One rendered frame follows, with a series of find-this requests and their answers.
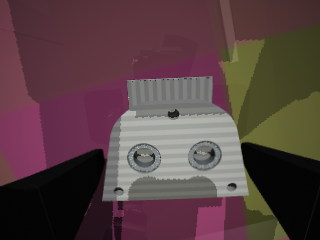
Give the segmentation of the grey plate with two round holes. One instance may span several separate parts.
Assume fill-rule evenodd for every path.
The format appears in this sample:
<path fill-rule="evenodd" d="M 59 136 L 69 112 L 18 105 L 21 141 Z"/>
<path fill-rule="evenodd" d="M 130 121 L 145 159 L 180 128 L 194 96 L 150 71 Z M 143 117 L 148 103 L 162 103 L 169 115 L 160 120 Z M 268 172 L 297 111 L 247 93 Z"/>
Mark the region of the grey plate with two round holes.
<path fill-rule="evenodd" d="M 197 160 L 194 152 L 203 145 L 213 153 Z M 155 158 L 140 162 L 140 148 Z M 102 201 L 249 195 L 237 127 L 222 108 L 202 99 L 131 107 L 112 128 L 106 163 Z"/>

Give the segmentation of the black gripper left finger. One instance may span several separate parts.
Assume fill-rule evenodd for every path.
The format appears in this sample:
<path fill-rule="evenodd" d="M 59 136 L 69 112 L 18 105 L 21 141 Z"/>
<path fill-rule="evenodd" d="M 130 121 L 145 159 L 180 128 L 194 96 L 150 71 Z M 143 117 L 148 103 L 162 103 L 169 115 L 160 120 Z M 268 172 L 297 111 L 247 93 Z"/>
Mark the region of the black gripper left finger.
<path fill-rule="evenodd" d="M 95 149 L 0 186 L 0 240 L 75 240 L 104 167 Z"/>

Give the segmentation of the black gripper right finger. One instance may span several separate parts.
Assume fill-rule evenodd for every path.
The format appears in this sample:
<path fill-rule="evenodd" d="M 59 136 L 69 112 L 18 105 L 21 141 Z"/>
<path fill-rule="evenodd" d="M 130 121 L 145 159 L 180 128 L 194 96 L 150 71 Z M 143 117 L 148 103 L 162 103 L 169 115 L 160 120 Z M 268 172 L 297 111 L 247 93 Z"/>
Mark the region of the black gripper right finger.
<path fill-rule="evenodd" d="M 290 240 L 320 240 L 320 161 L 242 143 L 244 167 Z"/>

